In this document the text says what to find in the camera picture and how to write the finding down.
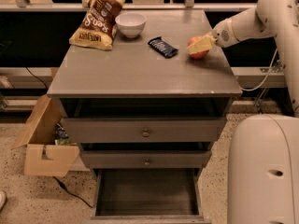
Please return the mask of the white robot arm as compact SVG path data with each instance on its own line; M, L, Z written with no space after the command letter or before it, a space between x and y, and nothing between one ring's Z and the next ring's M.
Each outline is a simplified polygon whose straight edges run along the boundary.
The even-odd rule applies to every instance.
M215 46L272 37L288 98L242 120L232 135L226 224L299 224L298 0L258 0L188 45L190 55Z

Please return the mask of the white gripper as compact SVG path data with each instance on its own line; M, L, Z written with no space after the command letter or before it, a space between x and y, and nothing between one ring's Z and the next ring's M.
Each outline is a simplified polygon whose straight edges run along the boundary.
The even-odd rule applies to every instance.
M211 50L215 44L221 48L228 48L238 42L233 29L233 20L225 19L212 29L211 34L202 35L202 38L194 46L201 51Z

